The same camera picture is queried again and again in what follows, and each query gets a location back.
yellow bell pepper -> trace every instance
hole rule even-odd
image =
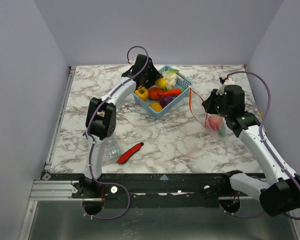
[[[161,77],[157,81],[155,81],[154,84],[160,89],[166,89],[167,88],[167,82],[163,77]]]
[[[155,110],[156,112],[160,112],[162,110],[162,106],[160,105],[160,103],[158,103],[156,101],[151,103],[150,107],[152,107],[153,110]]]
[[[139,98],[141,98],[143,101],[147,101],[148,96],[149,96],[149,92],[148,92],[148,90],[146,89],[145,86],[135,90],[134,93],[137,94],[137,96]]]

blue basket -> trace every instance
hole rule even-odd
[[[172,70],[173,68],[171,66],[164,66],[162,67],[159,72],[162,74],[163,72],[167,72],[169,70]],[[152,107],[150,107],[150,104],[153,102],[158,102],[154,100],[148,99],[147,101],[143,101],[138,95],[133,93],[134,100],[139,103],[149,114],[155,117],[155,119],[161,118],[163,115],[165,115],[174,105],[176,105],[182,98],[188,95],[189,93],[189,87],[193,84],[192,81],[190,81],[185,76],[181,75],[179,72],[176,74],[176,85],[174,86],[174,89],[183,89],[183,92],[179,95],[174,97],[173,101],[170,102],[166,107],[164,107],[161,111],[156,112]]]

marble tabletop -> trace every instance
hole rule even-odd
[[[89,101],[112,89],[130,66],[78,66],[52,159],[52,173],[82,173],[89,144],[83,136]],[[172,66],[193,81],[193,89],[206,99],[219,88],[219,77],[243,71],[242,65]],[[246,74],[233,76],[245,91],[246,110],[258,116],[256,103]],[[126,164],[116,159],[103,161],[103,173],[224,173],[241,170],[262,172],[248,148],[226,129],[226,136],[208,133],[189,110],[189,96],[183,98],[165,116],[155,120],[129,95],[117,108],[115,134],[122,152],[144,142]]]

apple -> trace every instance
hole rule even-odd
[[[222,125],[224,124],[224,121],[222,119],[222,117],[218,116],[218,115],[210,115],[207,118],[207,126],[206,128],[208,130],[212,130],[212,131],[219,131],[222,127]]]

white wall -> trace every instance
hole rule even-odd
[[[33,0],[0,0],[0,240],[18,239],[69,68]]]
[[[246,64],[283,0],[35,0],[70,65]]]
[[[300,174],[300,0],[285,0],[248,63],[267,81],[272,102],[265,123],[269,139]],[[267,92],[249,77],[262,111]]]

